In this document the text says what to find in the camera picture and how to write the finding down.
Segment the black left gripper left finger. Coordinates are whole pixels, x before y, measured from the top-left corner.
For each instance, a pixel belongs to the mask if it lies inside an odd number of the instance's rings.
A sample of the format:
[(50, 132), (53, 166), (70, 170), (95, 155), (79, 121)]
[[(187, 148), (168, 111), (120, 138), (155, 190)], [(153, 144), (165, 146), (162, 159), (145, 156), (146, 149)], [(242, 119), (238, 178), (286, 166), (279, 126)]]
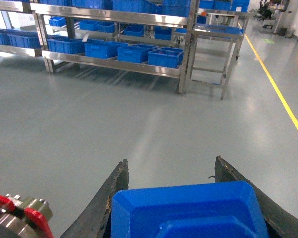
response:
[(120, 161), (62, 238), (109, 238), (113, 196), (129, 189), (128, 160)]

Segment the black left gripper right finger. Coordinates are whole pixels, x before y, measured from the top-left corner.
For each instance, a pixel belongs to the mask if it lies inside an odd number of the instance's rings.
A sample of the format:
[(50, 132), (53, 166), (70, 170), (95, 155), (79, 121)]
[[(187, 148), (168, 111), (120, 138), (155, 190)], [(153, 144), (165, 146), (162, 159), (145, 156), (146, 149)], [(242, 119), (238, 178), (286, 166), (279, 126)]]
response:
[(253, 187), (267, 226), (269, 237), (298, 238), (298, 219), (274, 202), (221, 156), (216, 157), (214, 176), (216, 183), (244, 181)]

